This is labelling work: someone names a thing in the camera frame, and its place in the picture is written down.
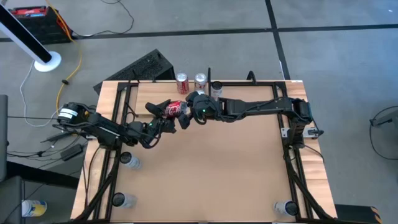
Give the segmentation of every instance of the red soda can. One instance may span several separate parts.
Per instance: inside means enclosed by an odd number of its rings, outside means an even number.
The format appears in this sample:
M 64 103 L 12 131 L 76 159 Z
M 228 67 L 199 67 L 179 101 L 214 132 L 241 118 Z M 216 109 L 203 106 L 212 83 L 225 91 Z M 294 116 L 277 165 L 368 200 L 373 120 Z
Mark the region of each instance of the red soda can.
M 177 91 L 180 94 L 187 94 L 189 92 L 188 76 L 185 73 L 178 73 L 175 76 L 177 81 Z
M 188 105 L 186 102 L 178 100 L 169 103 L 164 109 L 164 115 L 168 118 L 178 117 L 182 113 L 186 113 L 188 110 Z

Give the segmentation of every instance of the yellow cable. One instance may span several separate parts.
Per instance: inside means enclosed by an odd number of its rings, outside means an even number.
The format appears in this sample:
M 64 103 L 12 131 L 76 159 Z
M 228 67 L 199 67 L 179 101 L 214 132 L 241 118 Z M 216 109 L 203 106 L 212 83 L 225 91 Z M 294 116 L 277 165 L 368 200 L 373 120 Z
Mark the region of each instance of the yellow cable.
M 48 0 L 45 0 L 45 1 L 46 1 L 47 4 L 49 5 L 49 7 L 54 11 L 54 13 L 57 15 L 57 17 L 60 19 L 60 21 L 61 21 L 63 27 L 65 28 L 65 31 L 66 31 L 66 33 L 67 33 L 67 36 L 68 36 L 68 38 L 70 39 L 70 41 L 72 41 L 74 44 L 76 44 L 76 46 L 77 46 L 78 49 L 79 49 L 79 56 L 80 56 L 79 65 L 78 65 L 77 68 L 65 79 L 66 81 L 68 81 L 68 80 L 71 79 L 73 76 L 75 76 L 76 72 L 79 70 L 79 68 L 80 68 L 80 66 L 81 66 L 81 61 L 82 61 L 82 58 L 83 58 L 83 56 L 82 56 L 83 54 L 82 54 L 82 51 L 81 51 L 81 48 L 80 48 L 79 44 L 76 43 L 76 41 L 74 41 L 74 40 L 72 39 L 72 37 L 70 36 L 69 28 L 67 27 L 67 25 L 66 25 L 65 22 L 63 21 L 63 19 L 62 19 L 62 17 L 60 16 L 60 14 L 58 14 L 57 10 L 54 9 L 54 7 L 52 6 L 52 4 L 51 4 Z M 59 102 L 60 102 L 60 97 L 61 97 L 61 93 L 62 93 L 63 87 L 65 87 L 65 84 L 64 84 L 64 83 L 62 83 L 62 85 L 61 85 L 61 87 L 60 87 L 60 90 L 58 91 L 57 100 L 56 100 L 56 102 L 55 102 L 55 108 L 57 109 L 57 114 L 59 114 L 58 108 L 59 108 Z

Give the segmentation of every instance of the concrete floor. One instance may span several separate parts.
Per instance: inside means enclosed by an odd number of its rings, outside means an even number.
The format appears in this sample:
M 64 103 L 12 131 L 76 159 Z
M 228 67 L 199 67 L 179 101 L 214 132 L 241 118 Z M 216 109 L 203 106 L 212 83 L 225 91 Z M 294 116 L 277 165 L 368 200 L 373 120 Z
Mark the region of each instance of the concrete floor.
M 97 0 L 52 0 L 51 3 L 80 34 L 105 29 L 120 32 L 129 27 L 130 18 L 119 4 L 107 5 Z M 263 0 L 123 0 L 123 3 L 135 18 L 129 31 L 132 33 L 271 27 Z M 271 3 L 278 27 L 398 24 L 398 3 L 393 0 L 272 0 Z M 6 7 L 31 5 L 45 5 L 45 1 L 10 0 Z M 320 145 L 335 203 L 372 205 L 379 209 L 384 223 L 395 223 L 398 162 L 384 160 L 372 151 L 368 128 L 369 119 L 378 111 L 398 105 L 397 29 L 284 32 L 280 38 L 291 79 L 304 81 L 313 115 L 325 130 Z M 186 72 L 190 78 L 210 66 L 213 78 L 245 79 L 247 72 L 253 70 L 258 79 L 283 79 L 272 33 L 87 39 L 79 43 L 83 66 L 63 92 L 61 103 L 96 104 L 98 96 L 91 86 L 153 49 L 159 49 L 176 72 Z M 59 52 L 63 62 L 49 73 L 32 72 L 24 89 L 28 116 L 49 117 L 54 112 L 61 80 L 78 63 L 77 49 L 72 44 L 46 47 Z M 10 115 L 23 116 L 19 85 L 29 70 L 31 58 L 12 42 L 0 43 L 0 49 L 3 52 L 0 94 L 10 97 Z M 57 133 L 50 125 L 32 128 L 23 119 L 9 119 L 9 124 L 9 151 L 45 149 L 48 144 L 39 142 Z M 377 149 L 386 156 L 398 157 L 397 135 L 389 124 L 375 129 Z M 10 160 L 33 167 L 43 165 L 26 159 Z M 61 164 L 51 169 L 67 174 L 80 167 L 78 158 L 67 166 Z M 53 202 L 56 194 L 64 195 L 64 200 Z M 52 200 L 59 209 L 49 210 L 44 217 L 29 222 L 66 221 L 74 191 L 46 187 L 35 197 Z

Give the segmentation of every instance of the white cable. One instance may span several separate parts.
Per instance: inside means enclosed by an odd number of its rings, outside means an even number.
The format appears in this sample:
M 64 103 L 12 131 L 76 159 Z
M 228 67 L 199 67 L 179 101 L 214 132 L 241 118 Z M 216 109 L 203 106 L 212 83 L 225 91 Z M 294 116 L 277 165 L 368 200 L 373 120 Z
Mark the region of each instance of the white cable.
M 23 102 L 24 102 L 24 119 L 25 119 L 25 122 L 26 122 L 27 124 L 29 124 L 30 126 L 32 126 L 32 127 L 40 128 L 40 127 L 44 127 L 44 126 L 48 125 L 48 124 L 51 122 L 51 120 L 52 120 L 52 118 L 54 117 L 54 115 L 57 113 L 57 111 L 55 111 L 55 112 L 51 115 L 51 118 L 50 118 L 49 121 L 48 121 L 47 123 L 45 123 L 45 124 L 38 124 L 38 125 L 30 124 L 30 123 L 28 122 L 28 120 L 26 119 L 26 108 L 27 108 L 27 106 L 26 106 L 26 101 L 25 101 L 24 92 L 22 91 L 22 87 L 24 87 L 25 81 L 27 80 L 27 78 L 28 78 L 28 77 L 30 76 L 30 74 L 32 73 L 32 68 L 33 68 L 34 62 L 35 62 L 35 60 L 33 60 L 32 65 L 30 66 L 29 72 L 27 73 L 27 75 L 26 75 L 24 81 L 22 82 L 21 86 L 19 87 L 19 92 L 21 93 L 22 100 L 23 100 Z

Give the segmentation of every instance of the wooden board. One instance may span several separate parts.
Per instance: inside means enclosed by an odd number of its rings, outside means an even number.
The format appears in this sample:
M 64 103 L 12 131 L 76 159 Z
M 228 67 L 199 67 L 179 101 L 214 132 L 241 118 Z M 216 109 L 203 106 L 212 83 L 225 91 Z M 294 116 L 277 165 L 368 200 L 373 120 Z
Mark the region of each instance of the wooden board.
M 139 102 L 154 102 L 159 95 L 168 98 L 174 86 L 140 84 L 136 111 L 144 106 Z M 223 96 L 246 101 L 273 99 L 269 86 L 226 86 Z M 178 131 L 164 133 L 153 149 L 123 147 L 141 160 L 143 168 L 120 166 L 116 191 L 135 195 L 138 203 L 130 210 L 113 208 L 112 221 L 294 220 L 272 209 L 274 202 L 291 199 L 276 115 L 252 116 L 235 123 L 208 121 L 204 126 L 192 121 L 186 130 L 176 125 Z
M 111 118 L 112 115 L 112 110 L 113 110 L 113 105 L 114 105 L 114 99 L 116 96 L 116 88 L 118 85 L 118 82 L 120 81 L 106 81 L 103 83 L 103 89 L 101 91 L 101 94 L 99 96 L 99 101 L 98 101 L 98 107 L 97 111 L 100 112 L 104 117 L 106 118 Z M 237 80 L 237 82 L 246 82 L 246 80 Z M 290 97 L 297 97 L 297 98 L 303 98 L 307 99 L 307 96 L 305 94 L 304 90 L 304 85 L 301 81 L 286 81 L 287 85 L 287 92 Z M 162 95 L 157 95 L 157 97 L 154 97 L 152 102 L 161 102 L 164 101 L 166 97 Z M 314 147 L 316 150 L 320 150 L 318 142 L 311 140 L 311 141 L 305 141 L 306 144 L 309 146 Z M 91 161 L 91 157 L 97 148 L 98 143 L 91 142 L 88 145 L 88 149 L 86 152 L 86 157 L 85 157 L 85 164 L 86 164 L 86 171 L 88 168 L 88 164 Z M 103 161 L 103 153 L 104 151 L 99 151 L 97 153 L 97 156 L 95 157 L 93 161 L 93 167 L 91 168 L 91 177 L 90 177 L 90 187 L 89 187 L 89 198 L 94 196 L 94 193 L 97 191 L 98 188 L 98 183 L 100 179 L 100 173 L 101 173 L 101 166 L 102 166 L 102 161 Z M 313 152 L 306 150 L 306 149 L 301 149 L 301 154 L 302 154 L 302 160 L 303 160 L 303 166 L 304 166 L 304 172 L 307 178 L 307 185 L 309 191 L 313 194 L 315 199 L 318 201 L 318 203 L 325 209 L 327 213 L 329 213 L 331 216 L 336 217 L 336 211 L 334 208 L 334 203 L 333 199 L 331 197 L 330 193 L 330 188 L 328 185 L 327 181 L 327 176 L 325 172 L 325 168 L 323 166 L 322 160 L 314 154 Z M 303 206 L 303 200 L 300 192 L 299 194 L 299 200 L 302 202 L 300 204 L 300 208 L 302 211 L 304 211 L 304 206 Z M 77 217 L 84 208 L 84 196 L 85 196 L 85 190 L 84 190 L 84 181 L 83 181 L 83 174 L 81 175 L 80 181 L 79 181 L 79 186 L 78 190 L 76 192 L 76 199 L 75 199 L 75 204 L 73 206 L 71 218 Z M 108 198 L 108 194 L 104 194 L 104 199 Z M 104 208 L 106 204 L 106 200 L 104 203 L 101 205 L 101 213 L 100 213 L 100 218 L 104 217 Z

